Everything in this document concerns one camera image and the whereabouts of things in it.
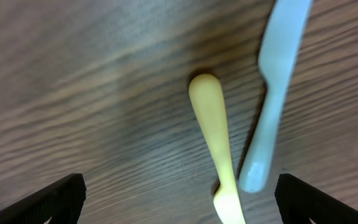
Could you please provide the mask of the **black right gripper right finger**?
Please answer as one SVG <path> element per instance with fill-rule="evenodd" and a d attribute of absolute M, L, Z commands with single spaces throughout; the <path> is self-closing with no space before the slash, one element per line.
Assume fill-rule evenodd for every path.
<path fill-rule="evenodd" d="M 358 211 L 291 174 L 279 175 L 275 199 L 283 224 L 358 224 Z"/>

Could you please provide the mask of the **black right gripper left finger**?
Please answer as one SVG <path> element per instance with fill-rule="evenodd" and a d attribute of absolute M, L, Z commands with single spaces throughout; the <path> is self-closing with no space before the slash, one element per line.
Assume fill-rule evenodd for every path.
<path fill-rule="evenodd" d="M 86 200 L 82 174 L 70 174 L 0 210 L 0 224 L 77 224 Z"/>

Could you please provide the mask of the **yellow plastic knife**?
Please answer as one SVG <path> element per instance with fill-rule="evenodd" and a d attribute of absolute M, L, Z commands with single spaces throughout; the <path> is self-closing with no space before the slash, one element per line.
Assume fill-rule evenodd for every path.
<path fill-rule="evenodd" d="M 213 196 L 216 213 L 223 224 L 246 224 L 234 176 L 221 82 L 214 75 L 197 75 L 188 93 L 219 179 Z"/>

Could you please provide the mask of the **pale blue plastic knife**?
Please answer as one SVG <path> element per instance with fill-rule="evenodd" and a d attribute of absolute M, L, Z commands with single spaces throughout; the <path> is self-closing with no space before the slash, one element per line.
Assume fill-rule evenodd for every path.
<path fill-rule="evenodd" d="M 287 90 L 312 5 L 312 0 L 277 0 L 267 21 L 257 60 L 267 92 L 239 174 L 239 188 L 247 193 L 260 192 L 268 181 Z"/>

